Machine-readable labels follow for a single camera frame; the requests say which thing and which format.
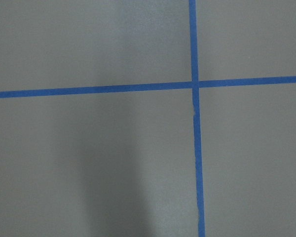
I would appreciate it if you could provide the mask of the blue tape line crosswise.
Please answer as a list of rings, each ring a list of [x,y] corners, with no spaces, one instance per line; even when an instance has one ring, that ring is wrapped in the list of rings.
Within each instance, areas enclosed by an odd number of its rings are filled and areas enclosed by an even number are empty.
[[[0,91],[0,99],[40,97],[40,96],[78,95],[78,94],[118,93],[118,92],[133,92],[133,91],[155,91],[155,90],[171,90],[171,89],[211,88],[211,87],[228,87],[228,86],[288,84],[288,83],[296,83],[296,76],[250,78],[250,79],[220,79],[220,80],[204,80],[199,82],[185,81],[185,82],[165,82],[165,83],[147,83],[147,84],[130,84],[130,85],[108,85],[108,86],[92,86],[92,87]]]

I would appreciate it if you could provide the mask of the blue tape line lengthwise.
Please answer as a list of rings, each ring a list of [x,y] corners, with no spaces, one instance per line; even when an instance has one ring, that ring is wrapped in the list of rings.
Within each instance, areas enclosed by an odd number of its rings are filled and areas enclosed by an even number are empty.
[[[193,103],[193,133],[195,153],[196,174],[196,197],[198,207],[198,235],[204,237],[204,194],[203,194],[203,170],[202,170],[202,148],[201,148],[201,123],[199,104],[199,71],[198,71],[198,48],[197,48],[197,16],[196,1],[190,0],[189,5],[189,29],[190,29],[190,53],[191,53],[191,83]]]

